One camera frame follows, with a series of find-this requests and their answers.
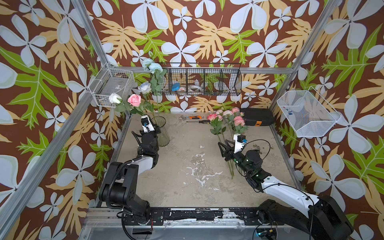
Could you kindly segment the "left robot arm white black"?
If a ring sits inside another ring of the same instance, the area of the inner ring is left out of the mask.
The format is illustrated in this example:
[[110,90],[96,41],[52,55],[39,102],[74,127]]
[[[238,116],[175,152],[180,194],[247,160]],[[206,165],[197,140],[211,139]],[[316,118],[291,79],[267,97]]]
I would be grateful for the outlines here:
[[137,194],[138,176],[156,166],[159,159],[158,136],[155,132],[133,133],[137,140],[138,155],[124,163],[110,164],[99,191],[99,200],[110,209],[121,209],[138,224],[150,219],[150,204]]

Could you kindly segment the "single pink rose stem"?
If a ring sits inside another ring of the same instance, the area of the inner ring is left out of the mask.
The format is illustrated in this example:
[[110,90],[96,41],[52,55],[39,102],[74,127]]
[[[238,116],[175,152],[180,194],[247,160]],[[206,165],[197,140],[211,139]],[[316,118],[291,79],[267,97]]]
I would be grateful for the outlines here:
[[217,118],[218,118],[220,121],[223,120],[223,113],[224,113],[223,110],[218,110],[218,111],[216,111],[216,116],[217,116]]

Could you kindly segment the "pink rose cluster stem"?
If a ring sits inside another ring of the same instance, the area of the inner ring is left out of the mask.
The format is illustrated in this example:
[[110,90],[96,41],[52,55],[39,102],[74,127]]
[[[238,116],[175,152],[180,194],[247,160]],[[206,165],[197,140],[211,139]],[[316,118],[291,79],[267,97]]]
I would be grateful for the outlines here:
[[232,108],[231,112],[232,112],[234,117],[242,117],[243,116],[243,114],[241,113],[240,109],[237,108],[237,107]]

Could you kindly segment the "pink rose bunch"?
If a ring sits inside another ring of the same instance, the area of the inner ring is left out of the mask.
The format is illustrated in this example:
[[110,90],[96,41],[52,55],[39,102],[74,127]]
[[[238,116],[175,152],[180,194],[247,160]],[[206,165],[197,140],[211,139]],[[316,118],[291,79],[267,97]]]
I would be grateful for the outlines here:
[[237,116],[234,118],[233,130],[235,134],[244,134],[247,129],[248,127],[246,126],[245,120],[242,116]]

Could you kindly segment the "pale pink carnation stem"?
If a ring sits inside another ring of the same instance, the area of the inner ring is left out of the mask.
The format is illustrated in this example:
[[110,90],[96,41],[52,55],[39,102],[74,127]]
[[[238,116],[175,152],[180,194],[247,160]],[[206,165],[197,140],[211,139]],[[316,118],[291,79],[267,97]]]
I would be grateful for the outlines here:
[[[234,119],[234,114],[231,110],[226,110],[223,112],[223,118],[227,124],[227,127],[229,129],[229,137],[228,137],[228,140],[229,141],[232,141],[233,140],[233,135],[234,135],[234,131],[233,131],[233,119]],[[234,178],[234,167],[233,167],[233,163],[231,161],[228,162],[228,165],[229,165],[229,169],[230,169],[230,174],[231,174],[231,178],[233,179]]]

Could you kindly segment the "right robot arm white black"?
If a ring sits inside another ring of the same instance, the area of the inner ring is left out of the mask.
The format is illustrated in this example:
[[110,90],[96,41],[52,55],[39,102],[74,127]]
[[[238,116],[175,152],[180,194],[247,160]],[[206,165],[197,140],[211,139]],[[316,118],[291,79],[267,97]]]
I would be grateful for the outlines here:
[[262,169],[263,159],[258,150],[242,151],[248,144],[244,135],[236,134],[233,141],[219,142],[226,162],[234,163],[244,174],[255,192],[271,195],[285,206],[266,200],[258,207],[259,222],[282,223],[309,235],[311,240],[346,240],[354,229],[336,200],[319,197],[283,183]]

